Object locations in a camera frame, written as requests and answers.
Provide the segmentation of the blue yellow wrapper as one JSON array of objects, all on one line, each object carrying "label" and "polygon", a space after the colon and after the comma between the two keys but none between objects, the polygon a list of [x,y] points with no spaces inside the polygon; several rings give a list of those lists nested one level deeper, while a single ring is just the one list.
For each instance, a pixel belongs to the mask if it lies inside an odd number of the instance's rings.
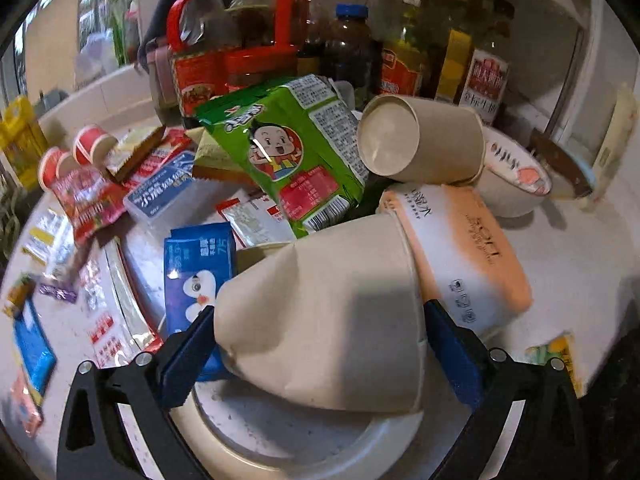
[{"label": "blue yellow wrapper", "polygon": [[35,404],[41,406],[55,368],[56,356],[30,298],[25,300],[22,313],[13,322],[13,333],[27,387]]}]

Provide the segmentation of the brown paper cup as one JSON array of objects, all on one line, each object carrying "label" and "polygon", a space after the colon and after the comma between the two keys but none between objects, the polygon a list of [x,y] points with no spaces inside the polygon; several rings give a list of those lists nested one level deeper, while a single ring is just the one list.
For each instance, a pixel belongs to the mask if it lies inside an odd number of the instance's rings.
[{"label": "brown paper cup", "polygon": [[325,229],[255,263],[218,292],[214,331],[235,375],[292,403],[371,413],[420,406],[424,314],[396,214]]},{"label": "brown paper cup", "polygon": [[473,183],[486,151],[483,123],[472,110],[393,94],[364,109],[357,146],[374,174],[423,184]]}]

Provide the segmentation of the red paper cup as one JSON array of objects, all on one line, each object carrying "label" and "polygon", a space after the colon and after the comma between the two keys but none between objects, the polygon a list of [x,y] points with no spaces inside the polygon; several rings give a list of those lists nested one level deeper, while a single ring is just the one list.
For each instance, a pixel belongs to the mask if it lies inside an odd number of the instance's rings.
[{"label": "red paper cup", "polygon": [[99,167],[116,144],[117,139],[104,129],[88,125],[76,134],[72,154],[80,166]]},{"label": "red paper cup", "polygon": [[38,166],[38,182],[40,188],[47,191],[51,185],[65,177],[78,167],[78,163],[70,151],[63,150],[58,146],[49,148],[40,159]]}]

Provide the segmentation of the yellow Enaak snack packet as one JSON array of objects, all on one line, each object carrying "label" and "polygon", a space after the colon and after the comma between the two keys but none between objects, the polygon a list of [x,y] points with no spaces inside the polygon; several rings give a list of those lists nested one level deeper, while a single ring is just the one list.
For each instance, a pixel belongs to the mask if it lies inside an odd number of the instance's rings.
[{"label": "yellow Enaak snack packet", "polygon": [[106,173],[114,182],[124,182],[160,144],[164,132],[164,126],[129,131],[105,156],[103,166]]}]

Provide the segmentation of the pink cartoon packet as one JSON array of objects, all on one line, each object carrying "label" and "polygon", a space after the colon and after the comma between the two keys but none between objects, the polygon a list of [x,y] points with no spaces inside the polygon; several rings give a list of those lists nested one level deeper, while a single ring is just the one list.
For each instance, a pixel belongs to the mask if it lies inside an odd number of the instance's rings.
[{"label": "pink cartoon packet", "polygon": [[18,370],[17,378],[11,387],[11,396],[26,434],[30,438],[34,438],[42,425],[43,417],[29,391],[26,375],[22,368]]}]

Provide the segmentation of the orange white tissue pack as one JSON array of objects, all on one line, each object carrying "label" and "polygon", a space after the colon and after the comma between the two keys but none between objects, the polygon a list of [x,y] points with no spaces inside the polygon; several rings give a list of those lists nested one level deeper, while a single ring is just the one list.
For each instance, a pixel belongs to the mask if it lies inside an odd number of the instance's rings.
[{"label": "orange white tissue pack", "polygon": [[472,188],[401,183],[382,194],[408,238],[421,295],[458,325],[486,339],[533,304],[533,293],[506,234]]}]

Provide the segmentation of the red snack wrapper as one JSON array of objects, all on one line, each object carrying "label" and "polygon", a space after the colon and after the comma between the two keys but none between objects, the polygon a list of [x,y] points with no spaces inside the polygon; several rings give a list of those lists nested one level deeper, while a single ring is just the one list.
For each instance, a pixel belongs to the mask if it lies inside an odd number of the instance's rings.
[{"label": "red snack wrapper", "polygon": [[80,166],[51,184],[74,232],[77,247],[100,229],[116,222],[126,211],[128,191],[93,166]]}]

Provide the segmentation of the yellow detergent jug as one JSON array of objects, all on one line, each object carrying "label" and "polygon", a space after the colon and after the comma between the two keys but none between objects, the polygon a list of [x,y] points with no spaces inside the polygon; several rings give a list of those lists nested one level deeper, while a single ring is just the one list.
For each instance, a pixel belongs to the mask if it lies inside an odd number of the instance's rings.
[{"label": "yellow detergent jug", "polygon": [[1,151],[16,182],[27,192],[39,186],[39,163],[48,148],[32,103],[26,96],[18,96],[2,115]]}]

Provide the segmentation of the brown paper cup upright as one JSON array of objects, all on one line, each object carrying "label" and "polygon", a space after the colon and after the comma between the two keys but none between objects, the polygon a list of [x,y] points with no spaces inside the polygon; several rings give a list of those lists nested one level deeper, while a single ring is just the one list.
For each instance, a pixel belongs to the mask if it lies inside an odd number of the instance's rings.
[{"label": "brown paper cup upright", "polygon": [[374,174],[423,184],[473,183],[486,151],[483,123],[472,110],[393,94],[364,109],[357,146]]}]

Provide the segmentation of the white label vinegar bottle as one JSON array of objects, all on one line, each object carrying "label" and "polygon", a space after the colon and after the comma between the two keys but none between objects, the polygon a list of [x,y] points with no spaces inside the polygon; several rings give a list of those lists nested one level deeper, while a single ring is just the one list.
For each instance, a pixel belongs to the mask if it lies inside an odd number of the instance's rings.
[{"label": "white label vinegar bottle", "polygon": [[508,47],[515,8],[508,0],[492,0],[488,25],[475,45],[459,105],[470,108],[485,125],[498,115],[510,74]]}]

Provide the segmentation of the green snack bag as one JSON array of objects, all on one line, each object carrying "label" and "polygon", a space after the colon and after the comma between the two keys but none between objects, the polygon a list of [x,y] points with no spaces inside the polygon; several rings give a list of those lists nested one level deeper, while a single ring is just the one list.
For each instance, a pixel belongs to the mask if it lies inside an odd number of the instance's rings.
[{"label": "green snack bag", "polygon": [[208,101],[195,116],[296,237],[335,226],[362,201],[369,171],[358,120],[326,79],[262,82]]}]

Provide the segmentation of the glass jar pink lid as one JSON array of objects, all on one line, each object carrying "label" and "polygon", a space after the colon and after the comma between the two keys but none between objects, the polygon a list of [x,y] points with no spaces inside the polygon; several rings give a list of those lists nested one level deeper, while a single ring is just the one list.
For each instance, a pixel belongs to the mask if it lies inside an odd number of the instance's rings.
[{"label": "glass jar pink lid", "polygon": [[154,38],[145,46],[151,96],[160,122],[168,127],[178,126],[181,115],[171,71],[171,55],[165,37]]}]

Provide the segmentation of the red lid sauce jar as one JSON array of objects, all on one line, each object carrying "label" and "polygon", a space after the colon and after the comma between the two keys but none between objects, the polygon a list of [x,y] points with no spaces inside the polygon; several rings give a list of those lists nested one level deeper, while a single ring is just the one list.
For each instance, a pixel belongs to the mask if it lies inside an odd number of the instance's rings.
[{"label": "red lid sauce jar", "polygon": [[229,92],[261,84],[273,78],[297,74],[297,52],[293,47],[252,47],[226,52],[224,70]]}]

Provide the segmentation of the wooden cutting board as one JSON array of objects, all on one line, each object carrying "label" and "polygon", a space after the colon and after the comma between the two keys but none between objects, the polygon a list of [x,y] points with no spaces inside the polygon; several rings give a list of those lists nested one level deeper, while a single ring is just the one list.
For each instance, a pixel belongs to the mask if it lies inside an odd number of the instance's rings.
[{"label": "wooden cutting board", "polygon": [[79,0],[51,0],[27,26],[26,88],[33,103],[52,90],[74,91],[78,27]]}]

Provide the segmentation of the blue cap dark bottle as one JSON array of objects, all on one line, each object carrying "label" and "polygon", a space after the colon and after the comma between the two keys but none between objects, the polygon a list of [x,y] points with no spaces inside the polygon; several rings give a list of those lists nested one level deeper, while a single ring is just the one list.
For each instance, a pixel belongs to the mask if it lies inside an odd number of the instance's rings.
[{"label": "blue cap dark bottle", "polygon": [[372,40],[368,17],[369,9],[363,4],[337,3],[322,61],[327,77],[352,85],[356,110],[368,99]]}]

